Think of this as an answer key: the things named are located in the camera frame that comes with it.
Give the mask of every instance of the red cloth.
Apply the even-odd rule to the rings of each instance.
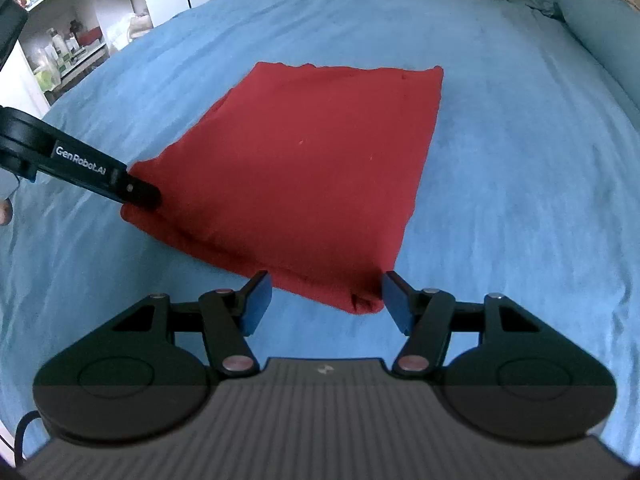
[[[415,207],[443,71],[258,63],[190,131],[130,173],[154,212],[121,215],[244,276],[366,314],[382,308]]]

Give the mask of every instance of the bed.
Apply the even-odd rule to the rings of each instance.
[[[46,121],[126,163],[156,156],[256,62],[382,66],[445,78],[396,271],[460,301],[501,291],[603,362],[618,400],[602,440],[640,462],[640,137],[620,88],[559,21],[505,0],[212,0],[113,56]],[[0,420],[34,408],[48,358],[150,292],[193,301],[246,280],[123,222],[44,175],[0,231]],[[275,290],[249,343],[268,356],[378,356],[389,314]],[[202,352],[186,335],[178,343]],[[450,352],[466,342],[452,340]],[[25,449],[44,443],[32,424]]]

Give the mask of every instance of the screw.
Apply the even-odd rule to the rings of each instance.
[[[398,359],[398,366],[405,372],[423,372],[429,368],[429,361],[421,355],[404,355]]]
[[[231,355],[222,361],[222,365],[229,372],[245,372],[254,366],[254,360],[246,355]]]

